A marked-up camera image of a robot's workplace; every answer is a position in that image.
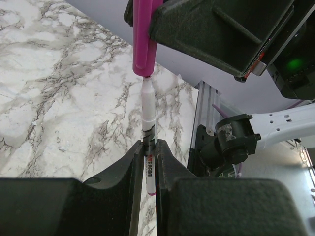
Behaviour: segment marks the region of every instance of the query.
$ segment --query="purple cable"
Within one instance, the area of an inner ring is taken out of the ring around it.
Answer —
[[[225,118],[228,118],[228,115],[222,110],[220,109],[217,105],[215,104],[212,104],[212,106],[217,110],[217,112],[220,113],[220,115],[225,119]],[[237,172],[237,175],[236,175],[236,178],[239,178],[241,177],[241,174],[242,174],[242,166],[243,166],[243,163],[241,162],[239,167],[238,167],[238,172]]]
[[[302,102],[304,102],[304,100],[301,100],[301,101],[298,101],[298,102],[294,103],[293,105],[289,106],[286,110],[291,109],[291,108],[294,108],[294,107],[296,107],[297,105],[300,105]]]
[[[222,111],[222,109],[220,109],[217,105],[215,104],[212,104],[212,106],[217,110],[217,112],[220,113],[220,115],[225,119],[225,118],[228,118],[228,115]]]

